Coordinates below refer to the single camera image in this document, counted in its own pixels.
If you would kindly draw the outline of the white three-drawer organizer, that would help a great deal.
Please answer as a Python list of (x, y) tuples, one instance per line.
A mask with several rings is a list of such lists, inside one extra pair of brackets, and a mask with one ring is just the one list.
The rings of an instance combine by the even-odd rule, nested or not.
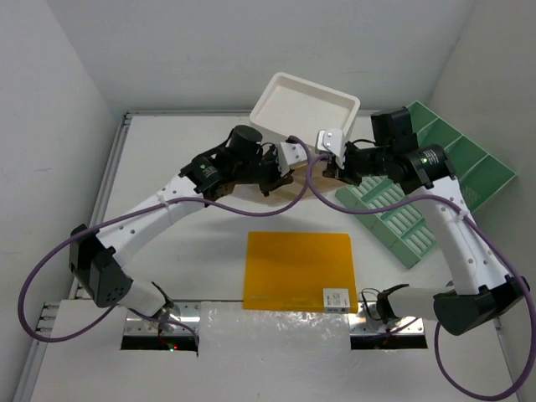
[(277, 141), (295, 136), (312, 146), (320, 130), (347, 134), (361, 106), (354, 95), (279, 72), (250, 113), (250, 124)]

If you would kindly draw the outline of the yellow folder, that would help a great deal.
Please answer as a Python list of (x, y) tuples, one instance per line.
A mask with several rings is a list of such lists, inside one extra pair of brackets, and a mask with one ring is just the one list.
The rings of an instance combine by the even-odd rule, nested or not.
[(358, 311), (353, 252), (348, 234), (251, 232), (245, 262), (243, 308), (323, 312), (324, 288), (348, 289)]

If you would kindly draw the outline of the clear sleeve with papers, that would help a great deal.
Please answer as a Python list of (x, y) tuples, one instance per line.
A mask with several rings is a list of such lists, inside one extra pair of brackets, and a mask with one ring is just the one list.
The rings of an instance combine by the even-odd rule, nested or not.
[[(318, 162), (312, 169), (313, 185), (322, 195), (345, 186), (345, 183), (337, 179), (324, 177), (322, 173), (326, 167), (327, 164), (325, 162)], [(268, 205), (283, 205), (291, 202), (302, 191), (303, 186), (307, 185), (306, 173), (307, 168), (305, 166), (299, 167), (292, 174), (292, 183), (285, 184), (275, 191), (270, 192), (268, 197), (262, 197), (262, 201)]]

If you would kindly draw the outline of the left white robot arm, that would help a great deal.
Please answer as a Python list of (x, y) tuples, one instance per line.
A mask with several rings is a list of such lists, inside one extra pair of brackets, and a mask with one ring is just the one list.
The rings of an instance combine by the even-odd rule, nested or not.
[(292, 170), (280, 146), (264, 149), (256, 129), (238, 125), (217, 147), (200, 153), (151, 197), (138, 204), (123, 222), (87, 233), (74, 229), (70, 245), (71, 270), (99, 308), (120, 305), (149, 317), (170, 301), (155, 284), (138, 280), (126, 265), (162, 232), (216, 201), (241, 184), (256, 184), (261, 193), (292, 181)]

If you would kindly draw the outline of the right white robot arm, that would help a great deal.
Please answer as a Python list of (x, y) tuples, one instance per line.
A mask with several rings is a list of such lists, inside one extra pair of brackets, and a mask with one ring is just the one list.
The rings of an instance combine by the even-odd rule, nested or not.
[(450, 288), (400, 284), (380, 292), (376, 308), (381, 320), (434, 320), (459, 336), (529, 299), (526, 281), (476, 226), (445, 149), (436, 143), (420, 145), (405, 107), (374, 113), (371, 123), (374, 146), (366, 149), (344, 141), (338, 129), (318, 132), (316, 151), (327, 163), (323, 176), (352, 185), (364, 177), (385, 176), (399, 184), (406, 198), (380, 212), (418, 203), (452, 278)]

